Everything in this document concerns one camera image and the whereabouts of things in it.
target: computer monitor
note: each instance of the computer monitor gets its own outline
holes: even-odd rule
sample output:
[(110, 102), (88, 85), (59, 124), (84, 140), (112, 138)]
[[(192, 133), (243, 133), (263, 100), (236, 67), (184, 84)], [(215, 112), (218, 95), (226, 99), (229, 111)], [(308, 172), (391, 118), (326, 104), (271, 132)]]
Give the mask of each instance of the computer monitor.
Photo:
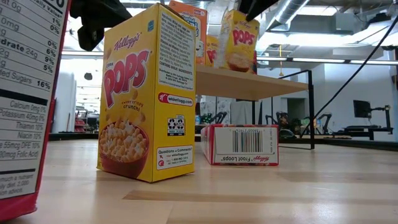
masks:
[(354, 100), (354, 115), (356, 118), (372, 118), (370, 102)]

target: pops logo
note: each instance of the pops logo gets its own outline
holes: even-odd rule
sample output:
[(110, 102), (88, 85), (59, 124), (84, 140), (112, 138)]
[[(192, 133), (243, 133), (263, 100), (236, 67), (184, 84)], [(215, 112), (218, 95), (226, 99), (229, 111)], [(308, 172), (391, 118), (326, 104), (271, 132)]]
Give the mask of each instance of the pops logo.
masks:
[(248, 31), (243, 30), (233, 30), (232, 31), (234, 45), (238, 43), (252, 45), (254, 42), (254, 34), (249, 33)]
[(217, 57), (217, 52), (216, 52), (216, 50), (208, 50), (208, 51), (206, 51), (206, 53), (207, 53), (207, 56), (209, 56), (210, 63), (213, 63), (214, 60), (215, 60), (216, 57)]
[(104, 75), (104, 91), (106, 106), (110, 108), (114, 101), (113, 95), (125, 93), (130, 90), (130, 80), (132, 87), (138, 88), (145, 82), (146, 62), (149, 51), (144, 50), (138, 54), (132, 53), (126, 57), (126, 64), (123, 60), (115, 63), (113, 69), (109, 69)]

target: cable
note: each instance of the cable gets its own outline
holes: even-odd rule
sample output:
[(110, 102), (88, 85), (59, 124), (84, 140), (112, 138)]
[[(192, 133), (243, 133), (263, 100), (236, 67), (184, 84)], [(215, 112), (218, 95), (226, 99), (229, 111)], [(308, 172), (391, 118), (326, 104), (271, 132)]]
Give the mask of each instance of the cable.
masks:
[[(348, 83), (362, 70), (362, 68), (366, 65), (366, 63), (372, 58), (372, 56), (374, 55), (374, 53), (376, 53), (376, 51), (378, 50), (378, 48), (381, 46), (381, 44), (384, 42), (384, 40), (388, 37), (388, 35), (390, 34), (390, 32), (392, 31), (392, 29), (394, 28), (394, 26), (397, 24), (398, 22), (398, 16), (394, 19), (394, 22), (392, 22), (390, 28), (387, 30), (386, 34), (384, 34), (384, 37), (380, 40), (380, 42), (377, 44), (377, 46), (373, 49), (373, 51), (371, 52), (371, 54), (367, 57), (367, 59), (363, 62), (363, 64), (357, 69), (356, 72), (354, 72), (354, 74), (347, 80), (347, 82), (344, 83), (344, 85), (333, 95), (333, 97), (325, 104), (322, 106), (322, 108), (316, 113), (316, 115), (314, 116), (314, 119), (317, 118), (317, 116), (337, 97), (337, 95), (344, 89), (344, 87), (346, 85), (348, 85)], [(310, 123), (307, 125), (307, 127), (304, 129), (306, 130), (308, 127), (310, 127), (310, 124), (312, 124), (312, 122), (310, 121)], [(304, 131), (301, 133), (300, 138), (302, 138), (304, 135)]]

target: cereal bowl image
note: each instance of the cereal bowl image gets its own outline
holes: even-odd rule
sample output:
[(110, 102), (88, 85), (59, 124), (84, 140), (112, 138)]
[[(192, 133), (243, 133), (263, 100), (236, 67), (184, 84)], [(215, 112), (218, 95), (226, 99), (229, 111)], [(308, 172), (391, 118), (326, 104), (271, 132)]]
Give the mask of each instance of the cereal bowl image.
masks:
[(137, 178), (143, 170), (148, 157), (148, 135), (128, 120), (107, 125), (99, 145), (104, 170), (131, 178)]
[(226, 62), (231, 70), (237, 72), (247, 72), (252, 65), (252, 61), (245, 55), (236, 52), (228, 54)]

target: nutrition facts label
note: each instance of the nutrition facts label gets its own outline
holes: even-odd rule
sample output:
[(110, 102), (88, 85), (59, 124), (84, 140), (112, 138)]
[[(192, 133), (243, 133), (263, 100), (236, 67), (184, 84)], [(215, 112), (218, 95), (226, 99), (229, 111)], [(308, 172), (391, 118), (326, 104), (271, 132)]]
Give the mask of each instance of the nutrition facts label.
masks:
[(0, 199), (35, 192), (68, 0), (0, 0)]
[(195, 36), (187, 25), (162, 12), (160, 22), (159, 83), (193, 91)]

